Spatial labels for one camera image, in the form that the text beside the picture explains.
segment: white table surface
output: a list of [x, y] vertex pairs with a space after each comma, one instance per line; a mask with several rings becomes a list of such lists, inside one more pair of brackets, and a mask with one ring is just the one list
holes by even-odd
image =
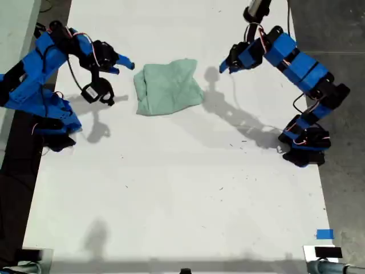
[[[291, 259], [297, 264], [290, 273], [305, 273], [302, 246], [319, 244], [316, 230], [329, 224], [318, 168], [298, 168], [277, 149], [299, 91], [267, 61], [217, 74], [243, 37], [247, 5], [72, 2], [68, 25], [107, 41], [136, 70], [105, 75], [119, 97], [111, 108], [81, 100], [67, 65], [59, 70], [56, 90], [71, 100], [83, 132], [74, 148], [42, 158], [24, 241], [54, 250], [52, 273], [163, 273], [191, 265], [286, 273]], [[286, 5], [273, 1], [267, 31], [286, 27]], [[194, 77], [205, 103], [168, 116], [136, 115], [133, 76], [146, 63], [181, 58], [198, 60]], [[76, 58], [72, 63], [81, 85], [90, 82]]]
[[[0, 74], [4, 74], [29, 51], [40, 0], [0, 0], [0, 7]], [[0, 107], [0, 167], [13, 114]]]

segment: green towel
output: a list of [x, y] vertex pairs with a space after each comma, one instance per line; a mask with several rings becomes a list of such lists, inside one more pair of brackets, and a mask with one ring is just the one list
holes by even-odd
[[137, 114], [164, 115], [201, 104], [203, 90], [193, 78], [196, 60], [177, 60], [168, 65], [145, 65], [135, 75]]

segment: blue tape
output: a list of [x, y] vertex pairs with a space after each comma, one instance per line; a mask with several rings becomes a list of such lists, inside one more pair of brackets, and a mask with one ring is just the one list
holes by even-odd
[[333, 229], [318, 229], [317, 240], [333, 240], [335, 238]]

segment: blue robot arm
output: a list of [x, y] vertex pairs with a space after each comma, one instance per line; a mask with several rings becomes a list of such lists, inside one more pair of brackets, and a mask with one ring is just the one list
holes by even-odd
[[81, 95], [89, 103], [99, 100], [112, 106], [113, 89], [99, 73], [118, 74], [115, 65], [130, 70], [135, 65], [106, 42], [93, 42], [87, 34], [68, 29], [59, 21], [51, 22], [42, 35], [37, 33], [36, 29], [36, 49], [6, 74], [0, 74], [0, 106], [34, 114], [37, 123], [34, 132], [43, 135], [46, 146], [60, 151], [75, 144], [68, 135], [80, 130], [81, 123], [67, 100], [43, 88], [49, 77], [69, 62], [70, 54], [75, 55], [80, 65], [91, 72], [91, 83], [80, 87]]
[[318, 61], [301, 52], [297, 43], [276, 26], [259, 39], [234, 45], [229, 56], [220, 66], [223, 73], [249, 70], [262, 63], [264, 57], [283, 73], [304, 95], [315, 100], [301, 115], [295, 116], [279, 136], [279, 140], [291, 145], [284, 154], [290, 162], [304, 167], [309, 163], [323, 164], [323, 151], [331, 146], [329, 133], [317, 121], [339, 107], [350, 93], [344, 84], [334, 85], [334, 77]]

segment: gray floor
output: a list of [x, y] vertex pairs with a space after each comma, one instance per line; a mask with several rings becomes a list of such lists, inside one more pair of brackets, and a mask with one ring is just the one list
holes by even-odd
[[[71, 0], [51, 2], [52, 10], [41, 13], [39, 22], [66, 23]], [[42, 5], [46, 9], [49, 3]], [[331, 132], [332, 147], [320, 172], [335, 244], [343, 248], [345, 262], [365, 267], [365, 1], [292, 0], [291, 6], [301, 50], [351, 89], [350, 97], [322, 123]]]

